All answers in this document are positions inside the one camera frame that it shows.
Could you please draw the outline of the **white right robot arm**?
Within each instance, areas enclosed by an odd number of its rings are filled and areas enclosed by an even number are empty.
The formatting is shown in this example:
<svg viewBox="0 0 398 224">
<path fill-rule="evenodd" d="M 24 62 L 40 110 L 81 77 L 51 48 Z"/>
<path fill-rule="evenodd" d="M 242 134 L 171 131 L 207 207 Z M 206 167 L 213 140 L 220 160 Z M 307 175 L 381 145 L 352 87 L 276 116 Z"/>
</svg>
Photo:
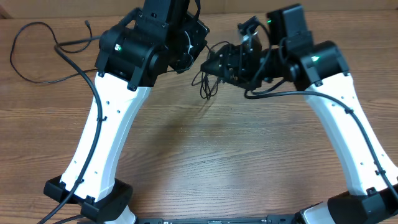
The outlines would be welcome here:
<svg viewBox="0 0 398 224">
<path fill-rule="evenodd" d="M 257 28 L 269 40 L 263 49 Z M 295 86 L 314 110 L 340 160 L 346 192 L 293 215 L 270 215 L 267 223 L 379 223 L 397 215 L 397 166 L 380 145 L 354 88 L 349 66 L 331 41 L 314 43 L 301 4 L 238 25 L 240 45 L 212 53 L 201 71 L 243 88 L 250 100 L 280 95 Z"/>
</svg>

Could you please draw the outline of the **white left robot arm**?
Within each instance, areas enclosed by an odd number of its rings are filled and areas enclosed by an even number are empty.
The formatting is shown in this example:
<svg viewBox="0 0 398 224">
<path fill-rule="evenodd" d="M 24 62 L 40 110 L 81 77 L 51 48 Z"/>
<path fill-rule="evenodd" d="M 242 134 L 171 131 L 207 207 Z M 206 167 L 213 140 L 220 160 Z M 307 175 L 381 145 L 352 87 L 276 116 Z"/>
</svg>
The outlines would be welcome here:
<svg viewBox="0 0 398 224">
<path fill-rule="evenodd" d="M 189 0 L 146 0 L 99 37 L 90 112 L 65 172 L 44 194 L 60 206 L 74 203 L 91 223 L 135 223 L 132 187 L 116 168 L 127 135 L 158 76 L 190 69 L 209 32 Z"/>
</svg>

